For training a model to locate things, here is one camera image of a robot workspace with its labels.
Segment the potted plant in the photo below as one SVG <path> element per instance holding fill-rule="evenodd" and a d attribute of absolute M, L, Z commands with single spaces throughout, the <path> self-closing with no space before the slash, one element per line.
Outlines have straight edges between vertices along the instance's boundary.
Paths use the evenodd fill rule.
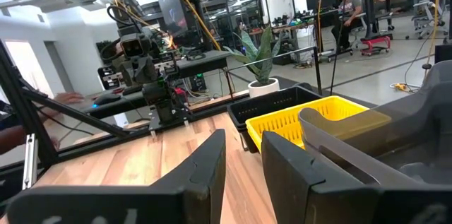
<path fill-rule="evenodd" d="M 245 55 L 243 55 L 236 49 L 230 49 L 229 47 L 224 48 L 227 51 L 231 52 L 237 61 L 240 61 L 243 64 L 249 64 L 251 62 L 274 57 L 280 51 L 281 41 L 279 39 L 273 47 L 273 50 L 270 48 L 272 38 L 270 27 L 267 27 L 263 31 L 261 46 L 259 48 L 254 46 L 248 33 L 246 33 L 244 30 L 242 31 L 242 37 L 237 37 L 239 37 L 239 39 L 242 41 L 243 47 L 245 48 Z M 250 98 L 280 90 L 280 84 L 278 80 L 276 78 L 270 78 L 270 72 L 273 68 L 273 62 L 271 59 L 249 65 L 247 66 L 247 68 L 256 77 L 256 80 L 248 85 Z"/>

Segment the yellow plastic basket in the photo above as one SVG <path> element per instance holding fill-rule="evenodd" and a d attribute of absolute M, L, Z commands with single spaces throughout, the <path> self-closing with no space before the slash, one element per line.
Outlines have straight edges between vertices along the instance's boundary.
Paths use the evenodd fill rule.
<path fill-rule="evenodd" d="M 302 126 L 298 120 L 298 113 L 305 107 L 317 110 L 326 119 L 331 121 L 351 117 L 369 109 L 344 98 L 330 96 L 248 119 L 246 121 L 246 127 L 259 152 L 261 152 L 263 131 L 274 131 L 299 147 L 304 148 Z"/>

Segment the black tray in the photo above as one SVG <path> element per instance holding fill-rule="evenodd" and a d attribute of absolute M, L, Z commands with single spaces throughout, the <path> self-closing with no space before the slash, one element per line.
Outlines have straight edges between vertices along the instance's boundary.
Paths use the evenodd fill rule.
<path fill-rule="evenodd" d="M 284 90 L 279 90 L 278 92 L 269 93 L 257 98 L 242 100 L 228 105 L 227 112 L 229 113 L 235 128 L 240 133 L 240 136 L 243 140 L 245 140 L 250 153 L 255 153 L 258 149 L 251 137 L 248 135 L 245 124 L 246 120 L 313 100 L 318 100 L 320 98 L 322 97 L 317 93 L 313 93 L 312 91 L 301 86 L 294 86 Z"/>

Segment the white pot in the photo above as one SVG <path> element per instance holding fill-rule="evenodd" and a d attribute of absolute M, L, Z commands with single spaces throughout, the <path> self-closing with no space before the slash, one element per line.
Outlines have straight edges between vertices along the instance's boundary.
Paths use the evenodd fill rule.
<path fill-rule="evenodd" d="M 259 86 L 258 81 L 250 82 L 248 85 L 249 97 L 255 98 L 267 93 L 272 93 L 280 90 L 280 82 L 276 78 L 269 78 L 270 84 L 266 86 Z"/>

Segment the snake plant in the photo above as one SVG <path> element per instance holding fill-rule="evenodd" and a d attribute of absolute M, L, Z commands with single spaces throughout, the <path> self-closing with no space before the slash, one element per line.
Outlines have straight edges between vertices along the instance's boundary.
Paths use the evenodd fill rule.
<path fill-rule="evenodd" d="M 237 61 L 243 64 L 249 64 L 251 62 L 274 57 L 280 51 L 281 41 L 279 38 L 275 46 L 273 47 L 273 50 L 270 48 L 272 38 L 272 32 L 270 27 L 267 27 L 263 31 L 261 38 L 261 46 L 259 48 L 254 46 L 253 42 L 251 41 L 251 38 L 249 37 L 246 31 L 244 30 L 242 31 L 242 37 L 238 35 L 237 37 L 242 41 L 243 47 L 245 48 L 245 55 L 243 55 L 237 49 L 231 49 L 229 47 L 224 48 L 230 53 L 232 53 L 232 55 Z M 261 86 L 266 86 L 270 83 L 269 77 L 272 68 L 273 63 L 271 59 L 248 66 L 248 70 L 250 70 L 255 75 L 256 80 L 260 83 Z"/>

